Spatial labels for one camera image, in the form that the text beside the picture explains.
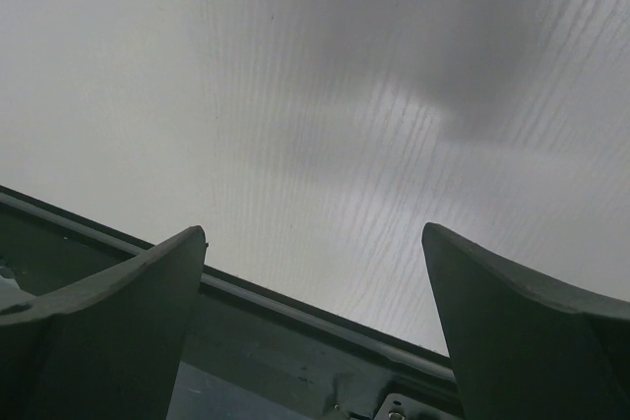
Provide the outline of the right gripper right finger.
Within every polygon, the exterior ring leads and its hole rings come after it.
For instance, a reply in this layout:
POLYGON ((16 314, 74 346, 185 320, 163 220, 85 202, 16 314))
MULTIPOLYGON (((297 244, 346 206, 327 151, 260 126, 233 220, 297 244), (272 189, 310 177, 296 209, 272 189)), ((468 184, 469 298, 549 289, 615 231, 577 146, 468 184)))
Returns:
POLYGON ((422 247, 469 419, 626 419, 629 304, 428 223, 422 247))

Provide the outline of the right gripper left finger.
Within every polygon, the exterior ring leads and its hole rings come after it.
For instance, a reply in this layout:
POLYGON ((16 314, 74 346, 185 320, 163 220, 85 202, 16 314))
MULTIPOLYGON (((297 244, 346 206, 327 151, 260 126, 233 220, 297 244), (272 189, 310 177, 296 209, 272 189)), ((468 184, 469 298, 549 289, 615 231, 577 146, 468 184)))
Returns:
POLYGON ((189 227, 134 258, 1 305, 4 419, 163 419, 206 253, 189 227))

